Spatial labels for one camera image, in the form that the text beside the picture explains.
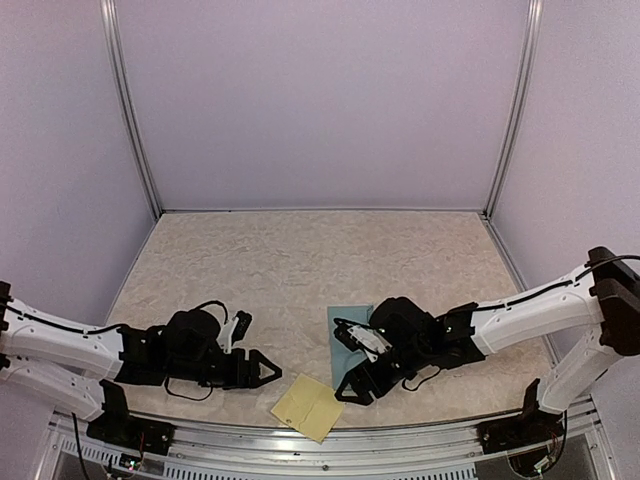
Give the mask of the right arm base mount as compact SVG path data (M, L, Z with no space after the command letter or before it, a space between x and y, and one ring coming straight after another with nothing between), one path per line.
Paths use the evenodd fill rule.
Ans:
M518 415L485 421L477 426L484 454L514 450L564 434L564 415L541 411L537 405Z

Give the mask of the yellow paper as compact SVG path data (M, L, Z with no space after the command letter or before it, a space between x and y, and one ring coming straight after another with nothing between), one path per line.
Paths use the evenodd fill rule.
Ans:
M276 402L271 413L305 438L322 444L344 408L345 404L335 398L331 387L300 374Z

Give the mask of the blue envelope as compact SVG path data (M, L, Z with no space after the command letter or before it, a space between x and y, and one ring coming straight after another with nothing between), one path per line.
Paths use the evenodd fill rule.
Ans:
M352 368L356 367L367 355L354 346L349 335L349 325L340 326L336 319L350 320L358 324L369 324L369 319L374 311L374 306L329 306L327 308L329 345L331 352L331 377L332 387L337 390L344 376Z

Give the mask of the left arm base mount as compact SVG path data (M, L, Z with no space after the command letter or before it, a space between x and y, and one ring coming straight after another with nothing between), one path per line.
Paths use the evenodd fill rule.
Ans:
M166 456L176 427L167 422L103 413L87 426L87 436L105 443Z

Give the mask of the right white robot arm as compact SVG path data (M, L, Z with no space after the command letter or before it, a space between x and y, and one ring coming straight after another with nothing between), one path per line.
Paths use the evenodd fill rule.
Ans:
M584 336L534 383L533 402L513 419L511 433L535 442L573 400L612 365L639 353L639 274L635 255L595 247L587 261L538 288L501 300L471 302L439 316L407 297L385 299L367 323L334 320L335 338L366 358L348 370L339 401L368 406L426 367L453 370L512 345L574 327Z

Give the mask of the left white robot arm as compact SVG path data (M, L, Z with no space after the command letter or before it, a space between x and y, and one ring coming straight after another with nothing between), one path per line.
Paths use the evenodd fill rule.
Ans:
M282 370L256 349L236 347L252 317L238 311L218 320L209 302L175 312L165 325L146 329L120 323L81 324L39 311L1 285L1 378L37 391L102 430L121 445L140 434L137 418L106 408L107 393L122 385L161 386L173 379L208 391L257 389Z

